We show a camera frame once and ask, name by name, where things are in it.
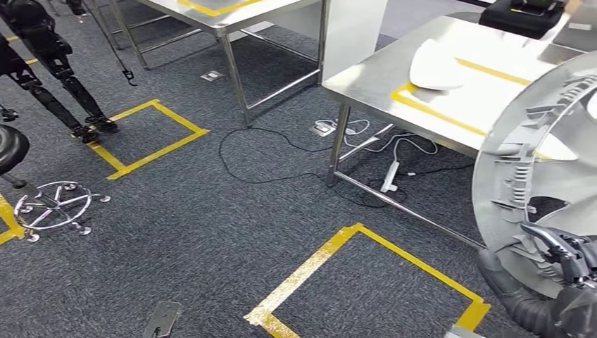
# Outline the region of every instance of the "stainless steel table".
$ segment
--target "stainless steel table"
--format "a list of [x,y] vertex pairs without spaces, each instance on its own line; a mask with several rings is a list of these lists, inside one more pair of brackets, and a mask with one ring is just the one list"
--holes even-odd
[[[464,65],[471,83],[449,92],[421,89],[411,84],[410,63],[415,51],[427,39],[435,39],[450,48]],[[394,126],[475,157],[485,134],[502,110],[528,83],[580,54],[581,51],[455,18],[440,17],[427,23],[323,83],[327,92],[341,103],[328,185],[335,184],[339,177],[466,244],[484,247],[343,174],[338,166],[357,151],[379,141]],[[391,124],[341,155],[352,108]],[[554,152],[555,147],[552,148],[546,151]]]
[[[250,111],[255,107],[265,103],[276,97],[277,95],[287,91],[288,89],[304,82],[307,79],[312,77],[318,76],[318,82],[321,82],[321,75],[322,75],[322,67],[323,67],[323,55],[325,50],[325,36],[326,36],[326,28],[327,28],[327,14],[329,9],[329,0],[138,0],[140,3],[145,4],[149,7],[156,9],[164,13],[164,16],[155,18],[153,20],[144,22],[144,23],[137,23],[136,25],[128,25],[125,22],[124,16],[120,12],[118,7],[117,0],[110,0],[111,8],[114,12],[116,19],[118,20],[121,30],[115,31],[124,32],[128,39],[130,40],[131,45],[133,46],[137,58],[139,62],[146,68],[149,69],[149,66],[143,57],[143,54],[157,49],[159,47],[165,46],[166,44],[170,44],[172,42],[178,41],[182,38],[188,37],[190,35],[196,34],[198,32],[207,32],[220,42],[224,52],[226,54],[227,59],[227,66],[228,70],[230,71],[230,77],[232,79],[232,84],[234,86],[234,90],[237,95],[237,99],[241,106],[243,115],[244,115],[244,122],[246,125],[250,125],[252,122],[252,118],[250,115]],[[274,42],[266,37],[262,37],[255,33],[249,32],[245,30],[249,26],[255,25],[256,23],[261,23],[268,19],[274,18],[276,16],[282,15],[284,13],[296,10],[298,8],[302,8],[305,6],[309,6],[316,2],[320,1],[322,4],[322,15],[321,15],[321,23],[320,23],[320,34],[319,34],[319,51],[318,57],[313,58],[307,56],[300,51],[294,51],[287,46],[283,46]],[[137,43],[134,40],[134,37],[130,30],[134,27],[139,27],[140,25],[145,25],[148,23],[155,22],[157,20],[161,20],[163,18],[172,17],[178,20],[181,20],[189,25],[197,27],[197,29],[186,33],[180,37],[176,37],[174,39],[168,40],[161,44],[151,46],[145,49],[140,49]],[[311,60],[317,63],[317,68],[310,71],[308,74],[300,77],[299,79],[293,81],[292,83],[284,86],[283,88],[277,90],[276,92],[265,96],[263,99],[249,104],[246,101],[246,97],[244,94],[241,78],[239,76],[239,71],[237,68],[236,61],[234,59],[234,53],[232,51],[232,46],[230,44],[229,34],[233,32],[243,32],[244,34],[249,35],[250,37],[259,39],[260,41],[267,42],[273,44],[274,46],[294,53],[298,56]]]

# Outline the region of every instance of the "gray carpet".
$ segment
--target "gray carpet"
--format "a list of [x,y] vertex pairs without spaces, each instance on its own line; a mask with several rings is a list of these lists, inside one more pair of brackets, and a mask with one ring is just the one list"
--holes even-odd
[[[132,1],[126,6],[129,16],[151,12]],[[149,54],[151,64],[158,65],[152,71],[143,71],[126,48],[121,55],[139,84],[129,87],[92,21],[79,24],[64,15],[57,30],[73,45],[73,68],[106,114],[160,99],[211,132],[108,181],[114,172],[109,164],[70,138],[66,128],[26,92],[7,78],[0,79],[0,101],[21,113],[11,125],[32,143],[13,173],[38,183],[77,180],[113,197],[108,204],[94,204],[86,214],[83,222],[93,227],[89,236],[60,229],[43,233],[35,245],[12,240],[0,246],[2,337],[140,337],[153,308],[164,300],[183,306],[173,338],[267,337],[243,316],[340,228],[355,222],[494,304],[480,333],[530,337],[496,304],[475,268],[471,248],[394,208],[352,204],[314,176],[270,184],[245,184],[230,177],[218,157],[218,146],[228,132],[241,127],[241,118],[227,77],[213,83],[199,78],[209,70],[226,73],[223,52],[212,37],[193,36]],[[149,43],[157,32],[166,36],[180,30],[188,27],[164,20],[137,34]],[[316,48],[314,41],[278,27],[264,34],[307,53]],[[380,39],[382,45],[390,41]],[[253,39],[233,45],[252,99],[313,69],[312,63]],[[59,83],[40,64],[33,68],[83,119],[84,113]],[[256,127],[283,132],[307,149],[322,149],[331,144],[331,137],[317,137],[307,129],[314,120],[335,118],[337,108],[321,88],[304,87],[265,107],[267,113]],[[124,163],[188,134],[152,108],[119,124],[122,131],[102,142]],[[328,151],[299,151],[280,136],[259,131],[232,135],[222,154],[230,170],[246,180],[323,175],[329,156]],[[428,156],[408,145],[401,147],[400,159],[405,171],[472,162],[448,149]],[[362,180],[383,179],[390,161],[390,151],[362,154],[344,170]],[[479,239],[470,201],[471,176],[468,168],[400,176],[398,183],[408,196],[408,206]],[[376,203],[346,184],[334,189],[355,201]],[[18,199],[6,183],[0,190],[11,203]],[[302,337],[439,337],[465,306],[461,296],[402,258],[367,238],[355,237],[276,315]]]

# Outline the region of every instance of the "humanoid robot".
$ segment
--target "humanoid robot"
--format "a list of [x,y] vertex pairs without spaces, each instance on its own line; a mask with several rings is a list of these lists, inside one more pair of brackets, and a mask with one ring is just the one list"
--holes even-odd
[[[80,0],[67,2],[75,15],[82,15],[84,9]],[[117,132],[118,127],[101,111],[91,94],[74,76],[67,55],[73,53],[71,46],[58,35],[56,22],[36,0],[0,0],[0,17],[19,37],[37,60],[60,82],[89,114],[85,119],[91,127],[82,125],[52,93],[45,89],[26,62],[12,49],[8,40],[0,35],[0,76],[7,75],[21,88],[28,91],[44,107],[54,114],[83,143],[98,138],[96,131]],[[15,120],[18,115],[0,107],[5,122]]]

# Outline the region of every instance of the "black cable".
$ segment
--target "black cable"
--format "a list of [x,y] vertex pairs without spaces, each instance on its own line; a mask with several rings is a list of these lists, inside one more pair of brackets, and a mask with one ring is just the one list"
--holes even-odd
[[[220,160],[222,161],[222,164],[224,165],[224,169],[226,170],[226,172],[228,173],[228,175],[230,175],[230,176],[234,177],[235,179],[237,179],[237,180],[239,180],[239,181],[241,181],[241,182],[247,183],[247,184],[265,184],[265,183],[271,183],[271,182],[279,182],[279,181],[283,181],[283,180],[292,180],[292,179],[295,179],[295,178],[307,177],[307,176],[315,176],[316,178],[318,178],[318,179],[319,179],[320,181],[322,181],[323,183],[326,183],[326,182],[325,182],[325,179],[324,179],[323,177],[319,176],[317,173],[302,173],[302,174],[300,174],[300,175],[295,175],[295,176],[287,176],[287,177],[281,177],[281,178],[275,178],[275,179],[272,179],[272,180],[265,180],[265,181],[250,181],[250,180],[245,180],[244,178],[241,178],[241,177],[237,176],[236,174],[234,174],[234,173],[233,173],[233,172],[230,170],[230,168],[228,167],[228,163],[226,163],[226,160],[224,159],[224,156],[222,155],[222,148],[223,148],[223,146],[224,146],[224,142],[226,141],[226,139],[227,139],[229,136],[231,136],[231,135],[233,135],[233,134],[235,134],[235,133],[237,133],[237,132],[241,132],[241,131],[248,131],[248,130],[260,130],[260,131],[263,131],[263,132],[270,132],[270,133],[273,133],[273,134],[278,134],[278,135],[282,136],[282,137],[283,137],[283,138],[286,140],[286,142],[287,142],[288,144],[290,144],[290,146],[292,146],[292,147],[294,147],[294,148],[297,148],[297,149],[300,149],[300,150],[302,150],[302,151],[307,151],[307,152],[309,152],[309,153],[318,153],[318,152],[321,152],[321,151],[326,151],[326,150],[330,150],[330,149],[331,149],[331,147],[327,147],[327,148],[325,148],[325,149],[316,149],[316,150],[312,150],[312,149],[306,149],[306,148],[303,148],[303,147],[301,147],[301,146],[297,146],[296,144],[292,143],[292,141],[290,141],[290,139],[289,139],[289,138],[288,138],[286,135],[282,134],[281,132],[277,132],[277,131],[275,131],[275,130],[268,130],[268,129],[263,129],[263,128],[255,128],[255,127],[253,127],[253,128],[248,128],[248,129],[236,129],[236,130],[232,130],[231,132],[229,132],[228,134],[226,134],[226,135],[225,135],[225,136],[222,138],[222,140],[220,140],[220,146],[218,147],[218,157],[220,157]],[[362,196],[362,197],[361,197],[361,201],[362,201],[362,203],[361,203],[361,202],[357,202],[357,201],[354,201],[354,200],[352,200],[352,199],[350,199],[350,198],[348,198],[348,197],[346,197],[346,196],[344,196],[344,195],[340,194],[339,192],[337,192],[337,191],[336,191],[336,190],[334,190],[334,189],[330,189],[330,190],[332,190],[332,191],[333,191],[333,192],[334,192],[336,195],[338,195],[340,198],[342,198],[342,199],[344,199],[344,200],[346,200],[346,201],[349,201],[349,202],[351,202],[351,203],[353,203],[353,204],[356,204],[357,206],[366,206],[366,207],[368,207],[368,208],[384,208],[384,207],[386,207],[386,206],[387,206],[387,204],[383,204],[383,205],[381,205],[381,206],[367,204],[367,203],[365,203],[365,201],[364,201],[364,199],[365,199],[365,197],[364,197],[364,196]]]
[[120,58],[120,56],[118,55],[118,52],[116,51],[116,48],[114,48],[114,46],[112,45],[112,42],[110,41],[110,38],[108,37],[108,34],[112,34],[112,33],[103,31],[104,27],[102,25],[100,25],[98,18],[96,18],[96,16],[95,16],[95,13],[91,9],[89,9],[89,7],[85,3],[85,1],[82,1],[82,5],[84,6],[84,9],[87,10],[87,12],[93,18],[93,21],[95,21],[95,24],[97,25],[101,34],[103,35],[103,38],[106,39],[106,41],[108,42],[108,45],[110,46],[110,49],[112,50],[112,54],[114,54],[114,56],[116,57],[116,60],[118,60],[118,63],[120,64],[120,67],[122,68],[122,74],[127,79],[129,85],[131,85],[133,87],[137,87],[138,86],[137,84],[132,83],[132,81],[134,80],[134,73],[129,68],[127,68],[127,65],[125,65],[125,62]]
[[[288,143],[290,146],[292,146],[292,147],[294,147],[294,148],[296,148],[296,149],[300,149],[300,150],[302,150],[302,151],[306,151],[306,152],[308,152],[308,153],[319,153],[319,152],[321,152],[321,151],[330,150],[330,149],[332,148],[331,146],[329,146],[329,147],[327,147],[327,148],[324,148],[324,149],[316,149],[316,150],[312,150],[312,149],[306,149],[306,148],[303,148],[303,147],[301,147],[301,146],[297,146],[296,144],[292,143],[292,141],[290,141],[290,139],[289,139],[289,138],[288,138],[288,137],[287,137],[285,134],[283,134],[283,133],[281,133],[281,132],[277,132],[277,131],[275,131],[275,130],[269,130],[269,129],[263,129],[263,128],[255,128],[255,127],[252,127],[252,128],[246,128],[246,129],[235,129],[235,130],[232,130],[231,132],[228,132],[228,133],[227,133],[227,134],[226,134],[226,135],[225,135],[225,136],[224,136],[224,137],[223,137],[223,138],[220,140],[220,146],[218,147],[218,157],[220,157],[220,160],[222,161],[222,164],[224,165],[224,169],[226,170],[226,172],[228,173],[228,175],[230,175],[230,176],[234,177],[235,179],[237,179],[237,180],[239,180],[239,181],[241,181],[241,182],[247,183],[247,184],[265,184],[265,183],[279,182],[279,181],[284,181],[284,180],[293,180],[293,179],[295,179],[295,178],[307,177],[307,176],[315,176],[315,177],[316,177],[316,178],[318,178],[320,181],[322,181],[324,184],[326,184],[326,180],[325,180],[325,178],[323,178],[323,177],[319,176],[317,173],[302,173],[302,174],[299,174],[299,175],[294,175],[294,176],[286,176],[286,177],[275,178],[275,179],[272,179],[272,180],[265,180],[265,181],[250,181],[250,180],[245,180],[244,178],[241,178],[241,177],[237,176],[236,174],[234,174],[234,173],[233,173],[233,172],[230,170],[230,168],[228,167],[228,163],[226,162],[226,160],[224,159],[224,156],[222,155],[222,148],[223,148],[223,146],[224,146],[224,143],[225,143],[225,141],[226,141],[226,139],[227,139],[228,137],[230,137],[230,136],[231,136],[231,135],[233,135],[233,134],[236,134],[237,132],[249,131],[249,130],[259,130],[259,131],[261,131],[261,132],[269,132],[269,133],[272,133],[272,134],[277,134],[277,135],[279,135],[279,136],[282,136],[282,137],[284,138],[284,140],[286,140],[286,142],[287,142],[287,143]],[[409,175],[408,173],[406,173],[406,174],[405,174],[405,173],[397,173],[397,175],[400,175],[400,176],[419,176],[419,175],[427,175],[427,174],[438,173],[438,172],[441,172],[441,171],[447,171],[447,170],[460,170],[460,169],[465,169],[465,168],[469,168],[469,167],[471,167],[471,166],[473,166],[473,165],[474,165],[474,163],[467,164],[467,165],[460,166],[460,167],[454,167],[454,168],[440,168],[440,169],[436,169],[436,170],[430,170],[430,171],[423,172],[423,173],[416,173],[415,175]],[[373,186],[371,185],[371,184],[372,184],[372,183],[374,183],[374,182],[381,182],[381,183],[383,184],[384,180],[370,180],[370,181],[369,181],[369,182],[368,182],[366,185],[367,185],[368,187],[371,187],[371,188],[373,188],[373,189],[376,189],[376,190],[377,190],[377,189],[379,189],[379,187],[373,187]],[[352,199],[350,199],[350,198],[348,198],[348,197],[346,197],[346,196],[344,196],[344,195],[340,194],[338,191],[336,191],[336,190],[334,190],[334,189],[330,189],[330,190],[332,190],[332,191],[333,191],[333,192],[334,192],[336,195],[338,195],[340,198],[342,198],[342,199],[344,199],[344,200],[346,200],[346,201],[349,201],[349,202],[351,202],[351,203],[353,203],[353,204],[355,204],[355,205],[357,205],[357,206],[365,206],[365,207],[368,207],[368,208],[385,208],[386,206],[388,206],[388,204],[387,204],[387,203],[384,203],[384,202],[381,202],[381,203],[382,203],[381,205],[372,205],[372,204],[368,204],[368,203],[366,202],[365,198],[367,198],[367,197],[370,197],[370,198],[372,198],[373,196],[372,196],[371,194],[367,194],[366,192],[363,192],[363,195],[361,195],[361,197],[360,197],[360,199],[361,199],[361,202],[357,202],[357,201],[354,201],[354,200],[352,200]],[[396,190],[396,192],[397,192],[397,193],[399,193],[399,194],[403,194],[403,195],[404,195],[404,197],[403,197],[403,198],[402,198],[402,199],[399,201],[399,203],[403,203],[404,201],[406,201],[406,199],[408,198],[408,195],[406,194],[406,192],[405,192],[404,190],[402,190],[402,189],[399,189],[399,188],[398,188],[398,190]]]

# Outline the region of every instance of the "yellow tape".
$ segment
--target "yellow tape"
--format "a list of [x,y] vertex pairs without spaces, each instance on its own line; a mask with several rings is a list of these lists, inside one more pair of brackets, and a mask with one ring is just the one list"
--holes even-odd
[[143,165],[146,165],[147,163],[152,162],[153,160],[155,160],[161,156],[164,156],[167,153],[170,153],[171,151],[174,151],[174,150],[180,148],[181,146],[184,146],[185,144],[189,143],[190,141],[193,141],[194,139],[197,139],[197,138],[203,136],[207,132],[208,132],[207,130],[204,130],[202,133],[196,132],[194,134],[191,134],[191,135],[185,137],[184,139],[181,139],[178,142],[175,142],[169,146],[166,146],[166,147],[156,151],[153,154],[145,156],[142,159],[140,159],[134,163],[126,165],[124,168],[121,168],[119,170],[117,169],[118,172],[113,173],[112,175],[108,176],[108,180],[116,180],[118,178],[121,178],[122,176],[132,172],[133,170],[136,170],[139,167],[142,167]]
[[461,327],[465,330],[469,330],[473,332],[481,321],[483,317],[489,312],[491,305],[487,303],[480,303],[478,301],[473,301],[466,311],[460,316],[458,321],[456,322],[456,326]]
[[0,218],[8,227],[8,230],[0,233],[0,244],[4,244],[15,237],[20,239],[25,237],[25,228],[17,223],[13,214],[13,207],[2,195],[0,195]]
[[157,100],[157,99],[153,99],[153,100],[151,100],[151,101],[147,101],[147,102],[145,102],[144,104],[139,104],[139,105],[138,105],[138,106],[136,106],[136,107],[133,107],[133,108],[131,108],[131,109],[127,109],[126,111],[123,111],[122,113],[118,113],[118,114],[116,114],[116,115],[112,116],[112,117],[110,118],[110,120],[112,120],[112,121],[117,121],[117,120],[119,120],[119,119],[121,119],[121,118],[126,118],[127,116],[129,116],[129,115],[131,115],[131,114],[133,114],[133,113],[136,113],[137,111],[140,111],[140,110],[142,110],[142,109],[145,109],[145,108],[151,107],[151,106],[153,106],[154,104],[157,104],[157,103],[159,103],[159,102],[160,102],[160,100]]
[[466,287],[458,284],[455,280],[451,279],[450,277],[440,273],[438,270],[435,270],[430,265],[427,265],[424,261],[421,261],[419,258],[414,257],[410,253],[404,251],[403,249],[398,248],[397,246],[393,245],[392,243],[388,242],[387,239],[375,234],[373,231],[367,229],[365,226],[359,224],[359,231],[363,234],[366,234],[371,239],[376,241],[377,243],[385,246],[387,249],[393,251],[395,254],[398,254],[400,257],[406,259],[407,261],[411,262],[412,264],[416,265],[419,269],[429,273],[433,277],[441,280],[444,284],[447,284],[452,289],[460,292],[461,294],[465,295],[471,301],[483,302],[483,298],[477,296],[474,292],[470,291]]
[[[495,77],[499,77],[501,79],[510,81],[510,82],[514,82],[514,83],[518,83],[519,85],[528,85],[529,83],[531,83],[531,81],[523,79],[521,77],[518,76],[514,76],[514,75],[510,75],[510,74],[506,74],[504,72],[501,72],[499,70],[495,70],[492,68],[488,68],[485,67],[484,65],[478,65],[476,63],[461,59],[461,58],[456,58],[456,60],[463,66],[471,68],[471,69],[475,69],[478,70],[480,72],[486,73],[486,74],[490,74],[493,75]],[[413,107],[414,109],[417,109],[419,111],[428,113],[430,115],[435,116],[436,118],[440,118],[446,122],[452,123],[453,125],[457,125],[458,127],[461,127],[465,130],[468,130],[469,132],[473,132],[475,134],[481,135],[481,136],[485,136],[485,132],[483,130],[480,130],[477,127],[473,127],[471,125],[468,125],[464,122],[461,122],[459,120],[456,120],[455,118],[452,118],[450,116],[447,116],[446,114],[440,113],[436,110],[434,110],[433,108],[428,107],[425,104],[422,104],[414,99],[411,99],[409,97],[403,96],[401,94],[401,92],[407,91],[410,93],[414,93],[417,90],[417,86],[415,86],[414,84],[407,82],[405,84],[403,84],[402,86],[400,86],[398,89],[394,90],[391,93],[391,98],[402,103],[405,104],[407,106]]]
[[100,157],[102,157],[106,162],[110,163],[116,170],[121,171],[126,169],[126,165],[122,164],[120,160],[118,160],[114,155],[110,154],[105,148],[103,148],[99,143],[92,142],[87,144],[89,148],[95,151]]
[[472,69],[478,70],[479,72],[490,74],[495,77],[499,77],[501,79],[508,80],[510,82],[518,83],[519,85],[527,86],[528,84],[530,84],[532,82],[527,79],[523,79],[522,77],[510,75],[510,74],[501,72],[499,70],[495,70],[493,68],[485,67],[484,65],[477,65],[476,63],[464,60],[462,58],[456,58],[456,60],[461,65],[466,66],[468,68],[472,68]]
[[261,326],[274,338],[299,338],[298,334],[294,333],[290,327],[287,327],[272,314],[267,314],[266,317],[263,318],[263,324]]
[[474,331],[483,320],[491,305],[484,303],[483,298],[470,291],[466,287],[458,284],[448,276],[435,270],[430,265],[414,257],[410,253],[398,248],[385,238],[375,234],[361,223],[356,223],[351,227],[343,227],[332,238],[325,242],[311,257],[309,257],[301,266],[298,267],[287,279],[285,279],[274,291],[263,299],[250,313],[244,316],[252,325],[260,325],[274,337],[280,338],[298,338],[284,323],[278,320],[272,313],[282,304],[296,289],[298,289],[323,263],[325,263],[342,245],[344,245],[354,234],[361,232],[387,249],[398,254],[412,264],[416,265],[426,273],[434,276],[438,280],[452,287],[467,298],[472,300],[466,311],[460,316],[456,325]]
[[405,105],[413,107],[414,109],[417,109],[419,111],[433,115],[436,118],[440,118],[446,122],[452,123],[453,125],[457,125],[458,127],[468,130],[469,132],[473,132],[475,134],[485,136],[485,132],[483,130],[480,130],[479,128],[468,125],[464,122],[460,122],[459,120],[456,120],[455,118],[452,118],[450,116],[447,116],[446,114],[440,113],[440,112],[434,110],[433,108],[430,108],[429,106],[420,103],[419,101],[411,99],[410,97],[403,96],[401,94],[401,92],[403,92],[403,91],[408,91],[410,93],[414,93],[416,90],[417,90],[417,86],[408,82],[408,83],[404,84],[402,87],[393,91],[391,94],[391,98],[400,102],[401,104],[405,104]]
[[358,228],[355,226],[344,227],[338,231],[244,318],[253,325],[263,326],[265,319],[357,231]]
[[235,9],[250,5],[250,4],[254,4],[256,2],[259,2],[261,0],[245,0],[243,2],[239,2],[237,4],[228,6],[228,7],[223,7],[220,9],[212,9],[212,8],[207,8],[205,6],[201,6],[198,4],[195,4],[192,0],[178,0],[179,3],[191,7],[192,9],[194,9],[195,11],[199,11],[202,12],[203,14],[209,15],[209,16],[218,16],[224,13],[228,13],[230,11],[233,11]]
[[160,101],[157,101],[153,105],[153,107],[155,107],[157,110],[161,111],[167,117],[169,117],[169,118],[173,119],[174,121],[178,122],[179,124],[187,127],[187,129],[192,130],[193,132],[196,132],[197,134],[203,135],[206,133],[205,129],[197,127],[196,125],[194,125],[192,122],[190,122],[186,118],[183,118],[182,116],[171,111],[169,108],[162,106],[162,104],[160,104],[159,102]]
[[181,139],[169,146],[165,146],[164,148],[162,148],[152,154],[149,154],[148,156],[145,156],[142,159],[135,161],[134,163],[131,163],[129,165],[125,165],[124,163],[120,162],[120,160],[118,160],[114,155],[110,154],[110,152],[108,150],[106,150],[105,148],[103,148],[99,143],[92,142],[92,143],[88,144],[87,146],[89,148],[91,148],[93,151],[95,151],[98,155],[100,155],[100,157],[102,157],[106,162],[110,163],[110,165],[113,166],[114,169],[116,169],[116,173],[113,173],[112,175],[107,177],[108,180],[116,180],[128,173],[131,173],[133,170],[136,170],[136,169],[142,167],[143,165],[146,165],[147,163],[149,163],[161,156],[164,156],[167,153],[170,153],[171,151],[174,151],[174,150],[180,148],[181,146],[184,146],[185,144],[187,144],[187,143],[193,141],[194,139],[197,139],[209,132],[209,130],[203,129],[203,128],[200,128],[200,127],[194,125],[192,122],[188,121],[186,118],[183,118],[182,116],[171,111],[169,108],[163,106],[162,104],[160,104],[160,100],[157,100],[157,99],[147,101],[144,104],[139,104],[138,106],[136,106],[134,108],[128,109],[126,111],[123,111],[122,113],[112,116],[110,119],[112,121],[116,121],[116,120],[125,118],[133,113],[136,113],[137,111],[140,111],[140,110],[148,108],[148,107],[154,107],[155,109],[157,109],[158,111],[160,111],[161,113],[166,115],[167,117],[173,119],[175,122],[185,126],[187,129],[191,130],[193,133],[190,134],[189,136],[185,137],[184,139]]

